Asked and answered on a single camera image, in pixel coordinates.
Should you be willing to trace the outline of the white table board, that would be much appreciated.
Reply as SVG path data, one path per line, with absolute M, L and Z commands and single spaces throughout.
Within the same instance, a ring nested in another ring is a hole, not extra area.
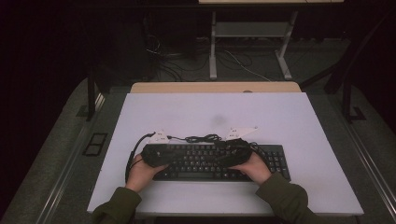
M 146 133 L 180 139 L 249 128 L 248 142 L 281 145 L 291 181 L 323 216 L 362 212 L 308 99 L 300 93 L 130 93 L 110 141 L 88 209 L 107 202 L 125 182 L 134 145 Z M 138 216 L 269 216 L 252 182 L 154 181 L 142 191 Z

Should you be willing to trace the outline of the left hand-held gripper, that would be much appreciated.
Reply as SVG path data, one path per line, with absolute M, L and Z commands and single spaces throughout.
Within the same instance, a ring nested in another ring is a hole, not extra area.
M 164 132 L 152 134 L 141 152 L 144 162 L 151 167 L 169 164 L 172 160 L 172 150 L 168 143 L 169 139 Z

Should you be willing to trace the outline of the person's left hand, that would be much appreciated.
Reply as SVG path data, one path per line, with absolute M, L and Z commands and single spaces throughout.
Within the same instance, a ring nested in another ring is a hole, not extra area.
M 134 192 L 140 192 L 149 185 L 152 178 L 157 173 L 164 170 L 166 167 L 167 164 L 158 167 L 151 167 L 146 164 L 142 156 L 138 154 L 133 159 L 133 166 L 130 169 L 125 187 Z

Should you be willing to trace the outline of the black floor socket frame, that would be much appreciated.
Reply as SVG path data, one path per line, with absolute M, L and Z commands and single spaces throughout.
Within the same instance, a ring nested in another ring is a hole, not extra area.
M 103 146 L 106 142 L 107 133 L 94 133 L 82 152 L 83 156 L 97 157 L 101 154 Z

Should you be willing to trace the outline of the person's right hand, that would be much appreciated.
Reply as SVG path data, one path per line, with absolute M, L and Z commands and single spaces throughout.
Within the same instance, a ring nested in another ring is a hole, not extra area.
M 256 153 L 252 153 L 246 162 L 232 166 L 232 169 L 246 174 L 254 183 L 259 186 L 268 180 L 272 175 L 262 158 Z

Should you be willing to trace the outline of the white metal desk frame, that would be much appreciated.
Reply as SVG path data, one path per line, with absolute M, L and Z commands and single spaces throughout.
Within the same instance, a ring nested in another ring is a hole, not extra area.
M 292 75 L 285 60 L 285 53 L 290 42 L 291 34 L 298 16 L 297 11 L 290 14 L 288 21 L 218 21 L 217 13 L 212 12 L 210 51 L 209 51 L 209 78 L 216 80 L 217 59 L 216 59 L 216 39 L 218 37 L 282 37 L 283 43 L 275 56 L 279 68 L 286 80 L 291 80 Z

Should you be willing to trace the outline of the black metal stand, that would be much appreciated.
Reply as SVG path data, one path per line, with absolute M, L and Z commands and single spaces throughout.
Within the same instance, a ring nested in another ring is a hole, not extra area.
M 299 87 L 303 90 L 325 77 L 330 77 L 324 87 L 324 90 L 328 94 L 336 94 L 339 89 L 342 89 L 342 115 L 348 123 L 351 123 L 353 120 L 365 119 L 359 109 L 356 109 L 355 116 L 350 114 L 353 79 L 353 76 L 350 74 L 350 70 L 359 59 L 361 53 L 372 39 L 377 29 L 388 16 L 388 13 L 384 14 L 381 19 L 374 23 L 363 37 L 352 41 L 347 47 L 345 54 L 338 62 L 299 84 Z
M 95 69 L 90 67 L 87 71 L 87 102 L 82 105 L 78 112 L 77 117 L 85 118 L 87 121 L 91 121 L 99 108 L 99 103 L 102 98 L 102 93 L 96 85 Z

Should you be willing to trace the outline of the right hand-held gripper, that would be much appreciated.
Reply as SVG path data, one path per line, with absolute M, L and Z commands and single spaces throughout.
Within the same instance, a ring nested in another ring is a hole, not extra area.
M 243 137 L 257 131 L 257 127 L 235 127 L 219 145 L 224 154 L 219 155 L 219 165 L 232 167 L 246 162 L 252 153 L 252 146 Z

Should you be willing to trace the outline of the black computer keyboard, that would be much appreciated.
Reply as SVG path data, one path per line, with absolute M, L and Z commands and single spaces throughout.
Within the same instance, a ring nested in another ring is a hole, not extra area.
M 226 181 L 251 182 L 238 170 L 219 165 L 219 155 L 224 154 L 220 144 L 170 144 L 172 160 L 167 168 L 154 176 L 156 181 Z M 291 181 L 286 156 L 281 145 L 251 143 L 252 152 L 259 155 L 272 174 L 280 173 Z

